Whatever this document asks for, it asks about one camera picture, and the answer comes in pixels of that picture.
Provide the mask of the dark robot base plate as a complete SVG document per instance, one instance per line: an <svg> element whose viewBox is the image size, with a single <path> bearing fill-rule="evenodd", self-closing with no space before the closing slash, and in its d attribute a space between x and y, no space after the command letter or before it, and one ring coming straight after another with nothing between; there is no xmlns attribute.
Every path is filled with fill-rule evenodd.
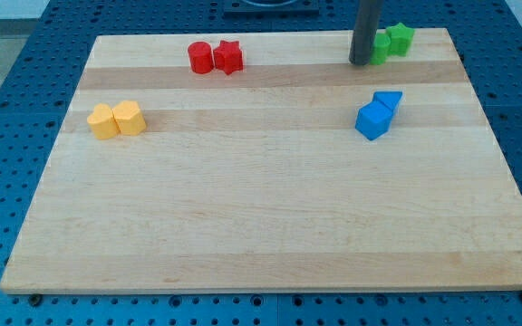
<svg viewBox="0 0 522 326"><path fill-rule="evenodd" d="M319 13L319 0L223 0L222 5L224 16Z"/></svg>

